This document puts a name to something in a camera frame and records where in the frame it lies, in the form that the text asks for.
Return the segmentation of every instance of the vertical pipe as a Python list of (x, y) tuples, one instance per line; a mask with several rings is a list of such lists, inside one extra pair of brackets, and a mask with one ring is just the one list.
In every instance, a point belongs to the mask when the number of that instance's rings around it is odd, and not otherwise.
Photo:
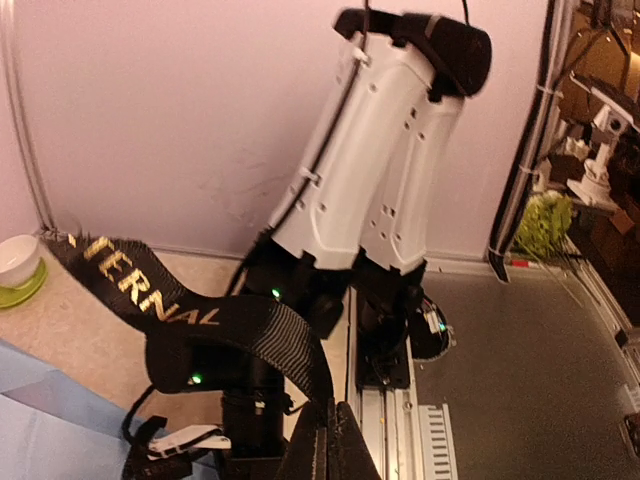
[(558, 86), (553, 81), (553, 72), (558, 58), (564, 57), (568, 32), (566, 15), (573, 4), (571, 0), (549, 0), (547, 3), (536, 93), (489, 240), (488, 259), (496, 276), (503, 282), (509, 281), (504, 267), (504, 256), (513, 242), (531, 191), (531, 171), (535, 168), (540, 154), (543, 135), (548, 126), (549, 111), (555, 96), (554, 90)]
[(27, 175), (29, 189), (36, 206), (36, 213), (43, 230), (55, 228), (51, 205), (47, 199), (42, 174), (38, 167), (33, 137), (29, 130), (24, 108), (24, 96), (20, 82), (20, 68), (15, 37), (14, 0), (0, 0), (0, 47), (5, 71), (11, 116), (16, 131), (22, 165)]

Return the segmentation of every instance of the white bowl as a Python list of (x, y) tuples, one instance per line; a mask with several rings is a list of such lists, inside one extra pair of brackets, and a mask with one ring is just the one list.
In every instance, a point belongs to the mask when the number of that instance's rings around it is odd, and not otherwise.
[(18, 235), (0, 243), (0, 286), (16, 288), (36, 273), (40, 263), (38, 239)]

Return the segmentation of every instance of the green plate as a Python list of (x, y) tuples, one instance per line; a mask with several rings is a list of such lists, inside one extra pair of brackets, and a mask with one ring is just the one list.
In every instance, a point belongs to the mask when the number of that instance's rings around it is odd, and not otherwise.
[(46, 278), (47, 266), (44, 260), (41, 259), (36, 273), (22, 285), (16, 288), (0, 287), (0, 308), (15, 307), (25, 300), (28, 300), (34, 293), (40, 290)]

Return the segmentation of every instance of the yellow-green object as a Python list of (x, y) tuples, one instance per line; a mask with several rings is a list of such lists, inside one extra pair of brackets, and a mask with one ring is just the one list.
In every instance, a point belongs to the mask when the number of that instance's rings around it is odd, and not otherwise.
[(47, 265), (41, 259), (36, 272), (22, 285), (16, 288), (0, 287), (0, 308), (15, 307), (28, 300), (40, 290), (46, 278)]
[(542, 260), (562, 254), (572, 213), (571, 199), (566, 195), (550, 191), (531, 197), (516, 235), (515, 250)]

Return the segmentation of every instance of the blue cloth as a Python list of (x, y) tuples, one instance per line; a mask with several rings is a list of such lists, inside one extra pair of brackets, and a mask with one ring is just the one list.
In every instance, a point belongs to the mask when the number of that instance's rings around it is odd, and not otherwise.
[[(0, 340), (1, 479), (120, 479), (129, 450), (120, 437), (125, 413)], [(193, 470), (193, 479), (219, 479), (210, 465)]]

